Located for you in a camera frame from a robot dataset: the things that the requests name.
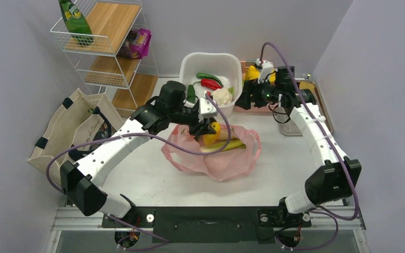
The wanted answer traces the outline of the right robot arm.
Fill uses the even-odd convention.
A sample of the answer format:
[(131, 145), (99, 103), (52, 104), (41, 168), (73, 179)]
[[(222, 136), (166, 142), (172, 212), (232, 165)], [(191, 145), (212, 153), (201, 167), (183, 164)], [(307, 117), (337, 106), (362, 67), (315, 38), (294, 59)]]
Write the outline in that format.
[(298, 127), (314, 158), (316, 170), (305, 180), (302, 190), (283, 199), (277, 219), (284, 226), (292, 225), (298, 214), (320, 208), (325, 202), (353, 197), (361, 172), (357, 159), (350, 159), (339, 147), (309, 89), (300, 89), (285, 67), (252, 65), (245, 74), (243, 91), (236, 106), (244, 110), (275, 104)]

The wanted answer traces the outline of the beige canvas tote bag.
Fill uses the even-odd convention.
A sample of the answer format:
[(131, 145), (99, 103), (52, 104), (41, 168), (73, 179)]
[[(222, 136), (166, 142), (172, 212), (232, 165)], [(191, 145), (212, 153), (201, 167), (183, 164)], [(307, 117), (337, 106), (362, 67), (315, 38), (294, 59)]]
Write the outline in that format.
[(86, 95), (76, 89), (51, 117), (28, 163), (45, 172), (48, 163), (60, 152), (81, 143), (109, 138), (123, 124), (107, 95)]

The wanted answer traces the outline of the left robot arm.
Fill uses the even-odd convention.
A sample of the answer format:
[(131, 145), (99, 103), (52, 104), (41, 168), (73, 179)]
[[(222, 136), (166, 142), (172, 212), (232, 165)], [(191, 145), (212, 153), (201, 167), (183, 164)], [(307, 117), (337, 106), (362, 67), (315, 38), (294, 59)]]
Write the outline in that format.
[(187, 88), (177, 81), (162, 86), (158, 96), (137, 108), (110, 138), (98, 140), (99, 147), (76, 162), (66, 161), (60, 167), (61, 190), (85, 216), (97, 212), (115, 216), (124, 227), (136, 221), (134, 203), (122, 194), (101, 190), (109, 173), (136, 148), (157, 137), (169, 124), (188, 126), (190, 133), (214, 133), (211, 126), (218, 114), (208, 94), (186, 106)]

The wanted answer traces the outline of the pink plastic grocery bag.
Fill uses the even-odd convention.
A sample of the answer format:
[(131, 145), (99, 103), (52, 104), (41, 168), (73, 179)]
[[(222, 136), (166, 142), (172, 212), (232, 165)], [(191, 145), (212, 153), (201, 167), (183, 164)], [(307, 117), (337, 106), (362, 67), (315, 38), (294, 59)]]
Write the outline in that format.
[[(225, 181), (250, 174), (259, 158), (262, 144), (255, 130), (242, 126), (231, 126), (238, 140), (246, 144), (245, 148), (236, 148), (210, 155), (195, 155), (183, 152), (166, 143), (161, 152), (178, 171), (203, 173), (214, 180)], [(201, 142), (189, 134), (187, 126), (177, 125), (168, 141), (184, 149), (201, 152)]]

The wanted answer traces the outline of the yellow food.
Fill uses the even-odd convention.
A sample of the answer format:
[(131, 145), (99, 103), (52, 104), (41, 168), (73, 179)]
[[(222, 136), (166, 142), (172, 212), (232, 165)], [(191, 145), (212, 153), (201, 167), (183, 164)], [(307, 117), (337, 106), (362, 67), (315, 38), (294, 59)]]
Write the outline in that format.
[[(244, 81), (249, 81), (249, 80), (254, 80), (259, 78), (260, 75), (260, 71), (254, 66), (251, 65), (247, 68), (246, 72), (245, 72), (245, 76), (243, 78)], [(273, 73), (270, 77), (269, 77), (269, 81), (272, 85), (275, 84), (275, 80), (276, 80), (276, 73)]]

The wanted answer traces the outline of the orange yellow mango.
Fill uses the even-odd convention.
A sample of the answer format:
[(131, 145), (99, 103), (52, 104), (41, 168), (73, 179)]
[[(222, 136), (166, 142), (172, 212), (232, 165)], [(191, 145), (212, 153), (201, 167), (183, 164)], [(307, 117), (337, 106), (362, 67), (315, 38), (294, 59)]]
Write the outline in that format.
[(213, 122), (210, 124), (210, 126), (215, 130), (215, 133), (205, 134), (202, 136), (202, 141), (205, 146), (214, 144), (221, 133), (221, 126), (218, 122)]

